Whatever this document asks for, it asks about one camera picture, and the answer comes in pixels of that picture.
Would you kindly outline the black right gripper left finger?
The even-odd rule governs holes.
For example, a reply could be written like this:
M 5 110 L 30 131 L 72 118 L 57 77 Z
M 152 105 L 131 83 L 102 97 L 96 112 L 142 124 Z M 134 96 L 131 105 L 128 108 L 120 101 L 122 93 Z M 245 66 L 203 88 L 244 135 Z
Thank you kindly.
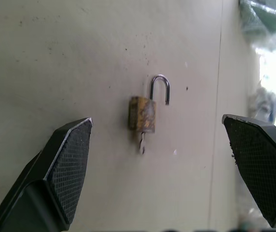
M 63 232 L 72 224 L 87 170 L 92 119 L 56 129 L 0 204 L 0 232 Z

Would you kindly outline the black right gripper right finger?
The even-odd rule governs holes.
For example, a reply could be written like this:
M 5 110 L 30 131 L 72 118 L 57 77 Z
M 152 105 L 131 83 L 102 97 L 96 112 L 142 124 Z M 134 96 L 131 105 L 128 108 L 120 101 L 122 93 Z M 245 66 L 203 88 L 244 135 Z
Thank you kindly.
M 229 114 L 222 124 L 242 179 L 263 217 L 276 228 L 276 126 Z

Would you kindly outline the brass padlock with steel shackle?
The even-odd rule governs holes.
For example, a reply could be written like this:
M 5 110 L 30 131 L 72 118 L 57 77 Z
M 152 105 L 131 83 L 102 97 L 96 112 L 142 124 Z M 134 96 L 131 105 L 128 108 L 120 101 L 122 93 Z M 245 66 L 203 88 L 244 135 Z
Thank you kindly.
M 137 131 L 142 133 L 155 133 L 156 101 L 153 100 L 153 96 L 154 85 L 156 81 L 162 81 L 165 84 L 165 104 L 169 105 L 169 80 L 162 74 L 155 75 L 150 82 L 150 93 L 148 98 L 134 96 L 130 99 L 128 127 L 131 131 Z

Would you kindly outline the clear plastic bag with green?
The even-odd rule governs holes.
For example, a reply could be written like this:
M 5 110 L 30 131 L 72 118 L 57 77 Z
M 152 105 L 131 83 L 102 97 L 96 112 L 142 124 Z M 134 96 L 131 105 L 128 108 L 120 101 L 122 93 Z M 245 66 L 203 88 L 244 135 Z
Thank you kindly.
M 276 0 L 239 0 L 238 6 L 243 36 L 259 57 L 249 113 L 276 126 Z

